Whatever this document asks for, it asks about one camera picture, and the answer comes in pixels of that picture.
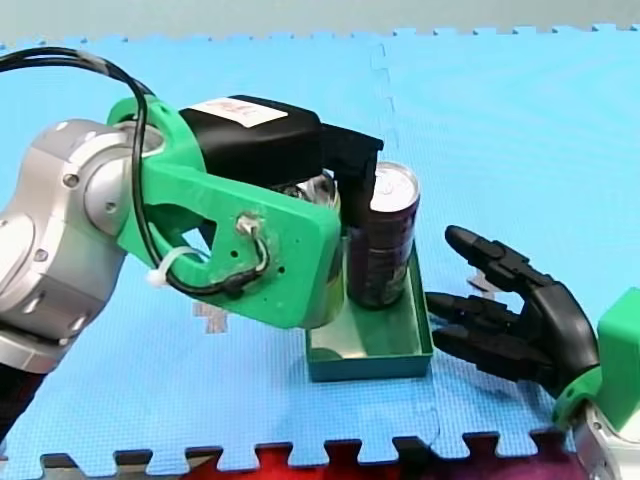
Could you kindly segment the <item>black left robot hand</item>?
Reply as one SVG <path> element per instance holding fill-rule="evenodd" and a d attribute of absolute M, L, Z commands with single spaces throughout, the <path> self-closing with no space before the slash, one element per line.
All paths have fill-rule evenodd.
<path fill-rule="evenodd" d="M 367 134 L 323 123 L 305 108 L 247 95 L 224 103 L 269 110 L 270 120 L 244 126 L 226 112 L 192 105 L 180 111 L 212 175 L 277 189 L 303 183 L 328 170 L 341 197 L 341 221 L 366 223 L 373 196 L 378 152 L 384 142 Z"/>

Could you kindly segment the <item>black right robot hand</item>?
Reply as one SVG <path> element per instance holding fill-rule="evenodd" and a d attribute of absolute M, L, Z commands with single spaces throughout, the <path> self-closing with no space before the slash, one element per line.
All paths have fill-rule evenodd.
<path fill-rule="evenodd" d="M 448 226 L 445 240 L 490 284 L 518 294 L 523 307 L 515 313 L 477 295 L 426 293 L 430 314 L 445 323 L 432 333 L 440 351 L 496 377 L 534 382 L 554 398 L 599 366 L 594 329 L 564 283 L 510 246 L 461 226 Z"/>

